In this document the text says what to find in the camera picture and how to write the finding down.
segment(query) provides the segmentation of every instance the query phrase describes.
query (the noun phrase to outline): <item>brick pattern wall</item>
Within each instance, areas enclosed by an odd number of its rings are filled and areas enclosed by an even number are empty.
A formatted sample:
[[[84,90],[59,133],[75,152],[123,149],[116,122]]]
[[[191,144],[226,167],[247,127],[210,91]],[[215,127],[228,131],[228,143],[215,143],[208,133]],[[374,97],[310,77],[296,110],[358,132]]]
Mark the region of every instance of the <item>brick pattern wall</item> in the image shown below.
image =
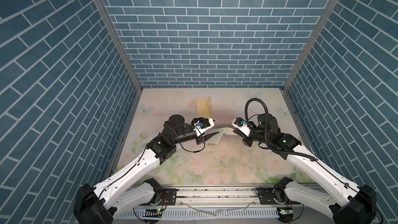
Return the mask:
[[[136,94],[92,0],[0,0],[0,223],[74,223]]]
[[[398,0],[340,0],[288,95],[316,154],[398,223]]]
[[[103,0],[144,87],[281,87],[327,0]]]

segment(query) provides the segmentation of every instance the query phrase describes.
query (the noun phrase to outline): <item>white cable tray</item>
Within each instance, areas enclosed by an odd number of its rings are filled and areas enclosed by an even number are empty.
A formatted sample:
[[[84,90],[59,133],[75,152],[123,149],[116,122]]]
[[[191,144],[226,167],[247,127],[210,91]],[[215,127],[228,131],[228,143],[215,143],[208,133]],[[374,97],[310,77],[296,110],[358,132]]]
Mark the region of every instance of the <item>white cable tray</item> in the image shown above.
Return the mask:
[[[256,207],[246,210],[230,210],[227,208],[197,208],[198,210],[210,212],[207,214],[192,210],[190,208],[166,209],[161,217],[162,220],[204,220],[204,219],[237,219],[237,218],[279,218],[276,207]],[[135,209],[139,218],[142,216],[155,215],[145,211],[145,208]],[[133,211],[126,211],[117,219],[136,219]],[[159,220],[157,217],[144,217],[146,220]]]

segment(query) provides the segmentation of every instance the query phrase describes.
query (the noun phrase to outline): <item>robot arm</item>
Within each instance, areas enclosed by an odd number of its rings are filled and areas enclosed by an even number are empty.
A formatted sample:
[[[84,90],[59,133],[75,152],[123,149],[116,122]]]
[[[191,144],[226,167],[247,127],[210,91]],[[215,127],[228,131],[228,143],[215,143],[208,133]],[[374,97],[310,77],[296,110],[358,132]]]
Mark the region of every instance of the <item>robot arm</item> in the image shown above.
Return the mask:
[[[163,188],[156,180],[146,180],[141,186],[127,191],[143,175],[158,167],[176,152],[176,144],[196,139],[207,141],[218,132],[204,135],[214,126],[211,118],[194,118],[185,123],[181,115],[173,115],[164,123],[164,129],[147,143],[144,151],[120,171],[97,183],[82,186],[76,195],[73,214],[81,224],[110,224],[113,216],[137,205],[160,200]]]
[[[260,102],[265,114],[257,117],[258,127],[248,119],[247,109],[252,101]],[[236,118],[234,132],[243,138],[246,146],[253,142],[265,143],[272,152],[291,162],[315,180],[328,194],[323,194],[283,178],[274,186],[275,199],[280,203],[301,202],[326,216],[335,223],[369,224],[376,216],[375,191],[343,177],[312,154],[301,142],[290,134],[282,133],[276,118],[268,113],[264,102],[253,98],[246,103],[246,120]]]

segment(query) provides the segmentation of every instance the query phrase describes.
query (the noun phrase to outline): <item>black cable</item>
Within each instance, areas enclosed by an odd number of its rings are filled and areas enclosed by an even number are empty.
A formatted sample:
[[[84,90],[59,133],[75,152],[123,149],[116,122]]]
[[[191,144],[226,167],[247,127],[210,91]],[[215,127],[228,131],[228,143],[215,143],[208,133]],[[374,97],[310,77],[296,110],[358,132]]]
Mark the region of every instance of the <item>black cable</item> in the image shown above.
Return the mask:
[[[357,194],[359,194],[360,196],[362,196],[372,207],[374,207],[376,209],[376,211],[379,213],[380,217],[381,217],[381,222],[379,222],[379,224],[382,224],[384,221],[383,215],[381,214],[380,210],[377,208],[377,206],[373,205],[373,203],[371,203],[365,196],[363,196],[360,192],[356,191],[355,189],[353,189],[348,183],[345,183],[343,181],[341,181],[338,177],[336,177],[335,175],[333,175],[332,172],[330,172],[328,169],[326,169],[321,163],[319,163],[318,161],[316,161],[317,164],[319,164],[320,167],[322,167],[324,170],[326,170],[329,174],[331,174],[334,178],[336,178],[339,182],[341,182],[342,184],[344,184],[347,188],[353,190],[354,192],[356,192]]]
[[[137,216],[137,214],[135,213],[134,208],[132,208],[132,211],[134,212],[134,215],[135,215],[140,221],[142,221],[142,222],[144,222],[144,223],[146,223],[146,224],[149,224],[149,221],[148,221],[148,222],[145,222],[143,219],[141,219],[140,217]]]
[[[262,148],[262,149],[264,149],[264,150],[269,150],[268,147],[262,147],[262,146],[260,146],[260,144],[261,144],[261,143],[258,143],[258,147],[260,147],[260,148]]]
[[[302,215],[302,212],[304,211],[304,204],[302,205],[302,208],[301,208],[301,213],[300,213],[300,215],[297,217],[297,218],[295,218],[295,219],[293,219],[293,220],[291,220],[291,221],[294,221],[294,220],[297,220],[298,218],[300,218],[301,217],[301,215]]]
[[[250,120],[252,117],[257,116],[257,115],[259,115],[259,114],[255,114],[255,115],[251,116],[251,117],[249,118],[249,120]]]
[[[205,139],[203,138],[203,133],[201,133],[201,132],[199,131],[199,127],[197,127],[197,130],[198,130],[198,132],[200,133],[199,136],[202,136],[203,148],[202,148],[201,150],[197,150],[197,151],[188,151],[188,150],[187,150],[186,148],[184,148],[184,147],[182,146],[182,144],[180,143],[181,148],[182,148],[183,150],[185,150],[185,151],[187,151],[187,152],[191,152],[191,153],[198,153],[198,152],[203,151],[203,149],[204,149],[205,146],[206,146]]]
[[[145,150],[147,149],[147,147],[148,147],[148,143],[147,143],[147,145],[145,146],[144,151],[143,151],[142,154],[141,154],[141,157],[138,158],[138,161],[137,161],[130,169],[128,169],[127,172],[126,172],[124,175],[122,175],[121,177],[119,177],[118,179],[116,179],[115,181],[113,181],[112,183],[110,183],[108,186],[106,186],[106,187],[101,191],[101,193],[99,194],[98,199],[101,199],[101,195],[102,195],[102,193],[105,191],[106,188],[110,187],[112,184],[114,184],[115,182],[117,182],[117,181],[119,181],[120,179],[122,179],[122,177],[124,177],[125,175],[127,175],[128,172],[130,172],[137,164],[139,164],[139,162],[140,162],[141,158],[143,157],[144,152],[145,152]]]
[[[163,195],[163,196],[164,196],[164,210],[163,211],[165,211],[166,207],[167,207],[167,199],[166,199],[165,195]]]
[[[249,124],[248,107],[249,107],[249,104],[250,104],[251,102],[253,102],[253,101],[258,101],[258,102],[260,102],[260,104],[264,107],[264,111],[266,112],[266,119],[265,119],[265,124],[264,124],[264,139],[265,139],[265,142],[266,142],[267,147],[268,147],[271,151],[273,151],[273,152],[275,152],[275,153],[277,153],[277,154],[288,154],[288,155],[296,155],[296,156],[306,157],[306,158],[311,159],[311,161],[316,161],[316,160],[318,160],[316,157],[313,157],[313,156],[310,156],[310,155],[308,155],[308,154],[304,154],[304,153],[301,153],[301,152],[284,152],[284,151],[278,151],[278,150],[274,149],[274,148],[270,145],[270,143],[268,142],[268,135],[267,135],[267,132],[268,132],[268,108],[267,108],[266,104],[265,104],[262,100],[260,100],[260,99],[251,98],[250,100],[248,100],[248,101],[246,102],[246,105],[245,105],[245,118],[246,118],[246,124],[247,124],[247,125]]]

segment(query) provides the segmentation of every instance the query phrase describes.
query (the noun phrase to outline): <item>floral tabletop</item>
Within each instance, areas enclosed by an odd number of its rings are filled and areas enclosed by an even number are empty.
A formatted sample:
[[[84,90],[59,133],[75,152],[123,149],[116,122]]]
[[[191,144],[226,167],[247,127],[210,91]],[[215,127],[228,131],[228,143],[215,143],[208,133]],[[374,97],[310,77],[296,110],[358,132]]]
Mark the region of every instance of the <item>floral tabletop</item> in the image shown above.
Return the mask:
[[[234,118],[244,118],[247,100],[256,97],[266,103],[282,132],[301,140],[279,89],[144,89],[117,170],[143,151],[171,115],[182,115],[186,123],[200,117],[197,116],[196,99],[205,97],[211,97],[212,117],[216,120],[214,128],[232,127]],[[258,102],[249,105],[249,116],[263,112]],[[194,140],[183,143],[183,146],[187,150],[202,148],[202,144],[197,146]],[[284,176],[299,183],[313,182],[279,155],[257,145],[247,147],[237,135],[223,134],[216,145],[207,145],[198,153],[186,152],[178,145],[173,156],[137,184],[151,177],[162,185],[276,183]]]

